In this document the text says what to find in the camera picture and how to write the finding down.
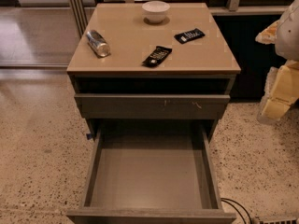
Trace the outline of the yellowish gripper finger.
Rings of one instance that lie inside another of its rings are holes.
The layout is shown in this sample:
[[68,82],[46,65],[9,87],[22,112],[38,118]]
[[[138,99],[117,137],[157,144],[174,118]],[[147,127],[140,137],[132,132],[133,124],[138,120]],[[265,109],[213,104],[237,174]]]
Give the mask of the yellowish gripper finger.
[[274,44],[277,38],[277,27],[278,21],[274,21],[272,24],[257,34],[255,41],[265,45]]
[[274,124],[289,111],[290,106],[270,99],[262,99],[260,102],[257,120],[263,124]]

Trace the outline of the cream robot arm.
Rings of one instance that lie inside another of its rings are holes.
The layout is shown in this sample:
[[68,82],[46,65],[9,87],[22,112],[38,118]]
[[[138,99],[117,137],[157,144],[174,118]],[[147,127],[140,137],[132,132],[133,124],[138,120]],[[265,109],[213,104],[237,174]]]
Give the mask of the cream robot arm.
[[299,99],[299,0],[294,0],[255,40],[274,44],[276,55],[286,60],[280,68],[270,68],[257,116],[259,122],[273,124]]

